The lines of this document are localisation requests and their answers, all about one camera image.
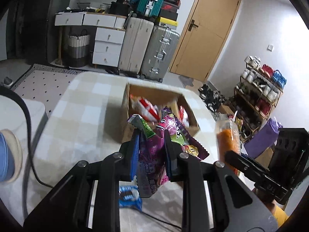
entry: laundry basket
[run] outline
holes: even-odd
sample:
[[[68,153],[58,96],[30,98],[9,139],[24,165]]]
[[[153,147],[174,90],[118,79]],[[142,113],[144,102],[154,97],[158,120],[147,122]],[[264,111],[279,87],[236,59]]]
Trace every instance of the laundry basket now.
[[[71,34],[67,37],[67,51],[64,60],[65,66],[83,67],[87,65],[89,56],[90,35],[83,29],[80,35]]]

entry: blue shoe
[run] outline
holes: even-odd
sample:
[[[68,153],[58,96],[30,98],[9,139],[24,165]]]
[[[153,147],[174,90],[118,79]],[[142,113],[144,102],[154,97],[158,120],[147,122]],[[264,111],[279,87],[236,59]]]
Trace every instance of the blue shoe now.
[[[280,77],[282,77],[280,71],[275,70],[275,72],[272,75],[272,80],[276,83]]]
[[[283,89],[285,84],[286,84],[286,79],[283,76],[281,76],[277,81],[277,85],[279,85],[280,88]]]

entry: blue snack package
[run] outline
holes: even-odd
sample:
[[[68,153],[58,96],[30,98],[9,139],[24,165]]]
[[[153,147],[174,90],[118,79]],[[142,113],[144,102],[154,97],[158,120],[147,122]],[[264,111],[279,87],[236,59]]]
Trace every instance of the blue snack package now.
[[[119,207],[135,207],[140,211],[142,210],[142,199],[139,197],[137,186],[119,186]]]

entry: beige suitcase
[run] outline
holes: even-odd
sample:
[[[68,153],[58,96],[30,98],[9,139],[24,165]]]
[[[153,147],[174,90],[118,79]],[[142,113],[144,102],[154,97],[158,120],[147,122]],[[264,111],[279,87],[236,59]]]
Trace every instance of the beige suitcase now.
[[[130,18],[120,53],[119,70],[139,73],[153,27],[153,22]]]

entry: checkered tablecloth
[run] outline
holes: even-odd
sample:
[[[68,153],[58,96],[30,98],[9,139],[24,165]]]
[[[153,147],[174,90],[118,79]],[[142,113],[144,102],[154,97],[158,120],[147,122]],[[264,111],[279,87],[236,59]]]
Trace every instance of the checkered tablecloth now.
[[[121,104],[127,83],[182,93],[200,126],[195,138],[210,154],[205,162],[214,163],[217,160],[215,121],[194,92],[134,78],[85,72],[71,82],[41,135],[34,164],[42,181],[55,185],[78,161],[100,161],[119,150]],[[29,212],[49,190],[39,185],[33,174],[30,175],[27,196]],[[182,190],[177,184],[166,183],[143,205],[144,210],[152,207],[149,212],[158,217],[178,225],[181,223]],[[122,210],[120,215],[122,231],[146,231],[149,226],[152,226],[152,231],[173,230],[132,210]]]

